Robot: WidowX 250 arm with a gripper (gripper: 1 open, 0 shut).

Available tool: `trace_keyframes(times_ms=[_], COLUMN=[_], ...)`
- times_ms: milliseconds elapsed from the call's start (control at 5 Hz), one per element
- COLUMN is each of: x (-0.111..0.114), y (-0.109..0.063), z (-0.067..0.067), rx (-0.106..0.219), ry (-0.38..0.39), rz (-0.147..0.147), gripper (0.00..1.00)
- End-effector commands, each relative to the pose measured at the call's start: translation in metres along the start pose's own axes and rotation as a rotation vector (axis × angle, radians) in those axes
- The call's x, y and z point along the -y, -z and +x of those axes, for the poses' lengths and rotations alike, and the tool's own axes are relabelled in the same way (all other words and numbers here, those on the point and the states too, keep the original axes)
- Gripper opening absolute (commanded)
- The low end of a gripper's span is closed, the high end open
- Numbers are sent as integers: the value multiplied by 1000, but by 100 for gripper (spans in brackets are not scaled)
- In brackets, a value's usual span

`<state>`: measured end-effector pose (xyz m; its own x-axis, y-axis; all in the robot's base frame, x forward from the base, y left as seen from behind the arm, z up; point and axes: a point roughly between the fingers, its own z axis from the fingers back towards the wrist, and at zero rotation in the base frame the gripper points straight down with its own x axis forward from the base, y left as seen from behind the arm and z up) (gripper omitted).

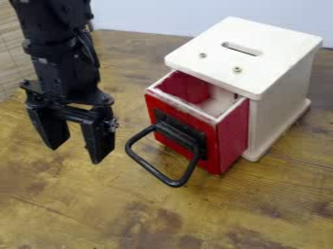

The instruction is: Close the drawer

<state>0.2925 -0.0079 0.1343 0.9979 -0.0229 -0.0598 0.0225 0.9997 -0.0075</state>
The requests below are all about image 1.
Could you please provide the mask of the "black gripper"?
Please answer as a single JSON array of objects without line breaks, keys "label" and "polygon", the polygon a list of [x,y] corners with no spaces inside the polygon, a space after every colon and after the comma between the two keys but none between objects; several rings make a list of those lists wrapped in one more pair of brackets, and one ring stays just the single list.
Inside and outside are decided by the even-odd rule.
[{"label": "black gripper", "polygon": [[34,80],[20,84],[25,109],[45,146],[56,150],[69,139],[66,121],[80,124],[93,164],[114,149],[117,119],[113,98],[98,89],[98,67],[84,55],[33,57]]}]

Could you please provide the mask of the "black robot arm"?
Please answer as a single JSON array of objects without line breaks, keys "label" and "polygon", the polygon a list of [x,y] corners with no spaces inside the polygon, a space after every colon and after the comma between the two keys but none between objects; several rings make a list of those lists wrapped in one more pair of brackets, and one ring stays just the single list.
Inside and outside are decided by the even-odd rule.
[{"label": "black robot arm", "polygon": [[98,89],[100,63],[86,29],[90,0],[9,0],[24,34],[37,79],[21,82],[25,109],[48,148],[70,138],[68,123],[80,125],[90,161],[114,149],[117,120],[113,98]]}]

